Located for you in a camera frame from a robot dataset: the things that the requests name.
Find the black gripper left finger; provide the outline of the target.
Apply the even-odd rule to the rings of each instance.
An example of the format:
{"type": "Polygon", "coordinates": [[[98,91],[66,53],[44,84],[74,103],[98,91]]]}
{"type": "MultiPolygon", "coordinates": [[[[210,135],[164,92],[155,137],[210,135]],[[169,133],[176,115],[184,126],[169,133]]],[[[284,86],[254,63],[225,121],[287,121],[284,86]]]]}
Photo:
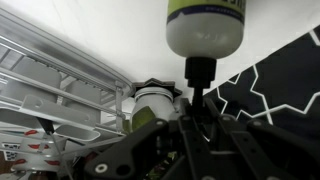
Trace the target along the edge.
{"type": "Polygon", "coordinates": [[[89,161],[85,180],[143,180],[172,152],[178,157],[161,180],[213,178],[213,156],[200,126],[212,120],[214,104],[205,99],[199,112],[186,100],[182,105],[185,113],[177,119],[155,118],[89,161]]]}

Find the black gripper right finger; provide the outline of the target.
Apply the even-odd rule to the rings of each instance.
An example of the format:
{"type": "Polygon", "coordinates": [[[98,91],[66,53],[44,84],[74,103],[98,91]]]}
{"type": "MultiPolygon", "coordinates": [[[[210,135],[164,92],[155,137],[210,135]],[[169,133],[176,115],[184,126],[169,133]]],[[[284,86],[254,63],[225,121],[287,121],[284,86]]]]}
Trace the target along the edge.
{"type": "Polygon", "coordinates": [[[245,124],[221,114],[211,99],[204,105],[212,122],[210,146],[231,151],[248,180],[320,180],[319,145],[282,128],[252,119],[245,124]]]}

